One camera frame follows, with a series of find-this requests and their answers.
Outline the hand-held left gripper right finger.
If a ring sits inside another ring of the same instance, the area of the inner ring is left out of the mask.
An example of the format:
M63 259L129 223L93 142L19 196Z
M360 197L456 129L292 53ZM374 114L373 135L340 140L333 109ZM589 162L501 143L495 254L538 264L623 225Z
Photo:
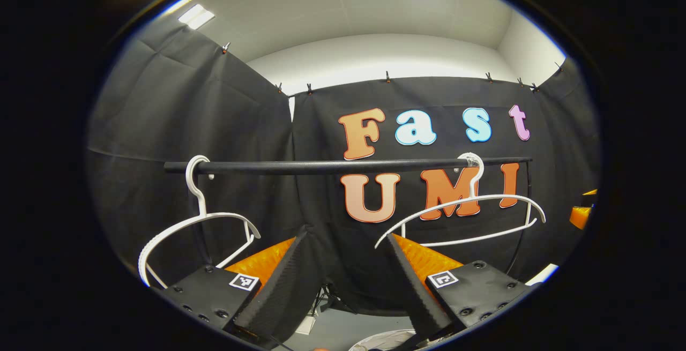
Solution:
M528 293L485 261L460 263L397 234L387 236L390 290L420 339L434 340L487 320Z

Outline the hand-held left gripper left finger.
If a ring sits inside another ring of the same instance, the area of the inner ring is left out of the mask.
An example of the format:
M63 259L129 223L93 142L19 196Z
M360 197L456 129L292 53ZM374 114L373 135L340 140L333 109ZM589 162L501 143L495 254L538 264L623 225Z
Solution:
M161 295L204 326L274 348L310 311L310 233L301 229L226 268L199 268Z

